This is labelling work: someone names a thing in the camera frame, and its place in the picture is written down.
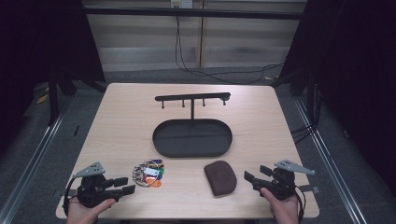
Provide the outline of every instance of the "gray floor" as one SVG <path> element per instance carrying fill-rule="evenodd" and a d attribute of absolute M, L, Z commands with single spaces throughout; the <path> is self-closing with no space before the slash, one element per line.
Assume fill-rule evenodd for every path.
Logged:
<path fill-rule="evenodd" d="M 246 68 L 207 68 L 206 72 L 230 72 L 232 70 L 246 71 Z M 252 80 L 252 85 L 268 85 L 276 78 L 281 68 L 270 70 L 263 74 L 228 74 L 213 77 L 192 76 L 179 69 L 117 72 L 107 73 L 107 84 L 111 82 L 141 82 L 141 83 L 202 83 L 230 84 L 220 81 L 227 79 L 231 83 L 245 84 Z M 56 189 L 62 189 L 71 175 L 78 153 L 91 127 L 92 120 L 101 102 L 103 94 L 76 83 L 78 92 L 74 97 L 60 95 L 60 105 L 69 105 L 64 111 L 62 123 L 57 133 L 50 141 L 42 161 L 28 182 L 28 188 L 21 194 L 21 202 L 14 205 L 18 210 L 11 214 L 12 223 L 64 223 L 55 216 L 55 208 L 59 199 L 52 194 Z M 35 93 L 38 98 L 41 91 Z M 302 116 L 298 112 L 296 98 L 290 95 L 289 86 L 276 88 L 276 94 L 281 103 L 290 130 L 304 126 Z M 0 160 L 0 206 L 4 211 L 7 199 L 13 192 L 24 174 L 29 160 L 35 154 L 45 131 L 48 129 L 49 101 L 41 105 L 32 102 L 24 116 L 21 133 Z M 392 223 L 396 219 L 396 200 L 390 194 L 380 177 L 361 157 L 356 145 L 345 138 L 342 126 L 326 106 L 322 107 L 318 131 L 328 147 L 328 150 L 345 179 L 351 194 L 356 198 L 367 223 Z M 348 213 L 345 202 L 340 197 L 323 159 L 311 136 L 296 145 L 304 166 L 315 169 L 317 174 L 309 176 L 312 186 L 319 187 L 316 194 L 320 215 L 313 219 L 305 219 L 303 223 L 354 223 Z M 100 220 L 99 223 L 119 223 L 119 220 Z M 275 223 L 273 220 L 261 220 L 261 223 Z"/>

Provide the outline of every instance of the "aluminum rail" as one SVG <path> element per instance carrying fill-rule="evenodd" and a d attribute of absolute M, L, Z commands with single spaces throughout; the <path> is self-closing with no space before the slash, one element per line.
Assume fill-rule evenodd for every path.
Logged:
<path fill-rule="evenodd" d="M 137 16 L 179 16 L 179 17 L 212 17 L 299 21 L 306 17 L 323 17 L 325 15 L 307 15 L 300 12 L 243 11 L 196 8 L 168 7 L 39 7 L 58 11 L 69 11 L 98 15 L 137 15 Z"/>

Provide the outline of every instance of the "dark curtain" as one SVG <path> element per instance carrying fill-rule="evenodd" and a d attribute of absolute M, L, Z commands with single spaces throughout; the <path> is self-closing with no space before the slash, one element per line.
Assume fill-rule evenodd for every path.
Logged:
<path fill-rule="evenodd" d="M 35 84 L 58 80 L 105 81 L 80 0 L 0 1 L 0 147 L 5 149 L 32 102 Z"/>

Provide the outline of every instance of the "white wall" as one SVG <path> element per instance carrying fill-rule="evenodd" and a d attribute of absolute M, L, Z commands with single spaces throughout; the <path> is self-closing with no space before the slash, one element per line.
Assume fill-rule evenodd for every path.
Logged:
<path fill-rule="evenodd" d="M 83 2 L 87 6 L 170 7 L 170 0 Z M 193 0 L 194 8 L 224 10 L 302 12 L 304 6 L 304 0 Z M 177 67 L 175 17 L 89 15 L 88 18 L 105 72 Z M 297 21 L 180 18 L 183 59 L 188 67 L 281 63 L 297 26 Z"/>

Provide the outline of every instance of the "black cable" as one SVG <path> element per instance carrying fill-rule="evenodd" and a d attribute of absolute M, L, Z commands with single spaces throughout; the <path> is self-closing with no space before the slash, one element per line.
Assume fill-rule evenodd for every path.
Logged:
<path fill-rule="evenodd" d="M 298 220 L 299 220 L 299 223 L 301 223 L 301 221 L 303 220 L 303 217 L 304 217 L 304 211 L 305 211 L 305 206 L 306 206 L 306 198 L 305 198 L 304 192 L 300 189 L 300 187 L 296 186 L 296 188 L 299 189 L 300 192 L 301 192 L 301 193 L 303 194 L 303 196 L 304 196 L 304 205 L 303 205 L 303 202 L 302 202 L 302 200 L 301 200 L 300 195 L 297 193 L 297 191 L 294 191 L 294 193 L 295 193 L 295 195 L 297 196 L 297 199 L 298 199 L 298 201 L 299 201 L 299 204 L 300 204 L 300 212 L 299 212 L 299 214 L 298 214 Z"/>
<path fill-rule="evenodd" d="M 180 54 L 180 59 L 181 59 L 181 62 L 182 62 L 183 66 L 181 66 L 178 63 L 178 61 L 177 61 L 177 48 L 178 48 L 178 51 L 179 51 L 179 54 Z M 222 82 L 226 82 L 226 83 L 229 83 L 229 84 L 234 84 L 234 85 L 248 85 L 248 84 L 256 83 L 256 82 L 262 80 L 264 71 L 273 69 L 273 68 L 278 67 L 278 66 L 283 66 L 283 64 L 284 64 L 284 63 L 268 64 L 268 65 L 265 65 L 262 69 L 254 70 L 254 71 L 243 71 L 243 72 L 232 71 L 232 72 L 220 72 L 220 73 L 212 73 L 212 74 L 208 74 L 208 73 L 205 73 L 205 72 L 202 72 L 202 71 L 197 71 L 197 70 L 190 70 L 186 66 L 186 64 L 184 62 L 183 54 L 182 54 L 179 17 L 177 17 L 177 41 L 176 41 L 176 46 L 175 46 L 175 62 L 176 62 L 177 67 L 179 69 L 181 69 L 182 71 L 188 72 L 191 75 L 194 75 L 194 76 L 197 76 L 197 77 L 212 77 L 212 78 L 214 78 L 216 80 L 219 80 L 219 81 L 222 81 Z M 245 83 L 232 82 L 232 81 L 229 81 L 229 80 L 225 80 L 225 79 L 216 77 L 216 76 L 219 76 L 219 75 L 226 75 L 226 74 L 254 74 L 254 73 L 261 73 L 261 74 L 260 74 L 260 76 L 258 78 L 254 79 L 252 81 L 249 81 L 249 82 L 245 82 Z"/>
<path fill-rule="evenodd" d="M 66 187 L 66 191 L 64 192 L 64 214 L 67 216 L 68 212 L 69 212 L 69 202 L 71 200 L 71 198 L 69 198 L 69 191 L 70 188 L 72 187 L 73 182 L 75 181 L 75 178 L 73 177 L 70 181 L 69 184 Z"/>

